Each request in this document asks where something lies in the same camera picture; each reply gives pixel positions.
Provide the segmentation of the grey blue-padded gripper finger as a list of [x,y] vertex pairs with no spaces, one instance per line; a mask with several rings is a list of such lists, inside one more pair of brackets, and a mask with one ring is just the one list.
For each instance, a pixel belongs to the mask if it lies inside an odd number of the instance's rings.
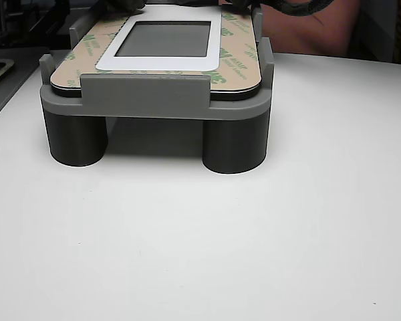
[[229,10],[231,13],[236,13],[237,15],[250,15],[252,0],[224,0],[220,1],[225,9]]

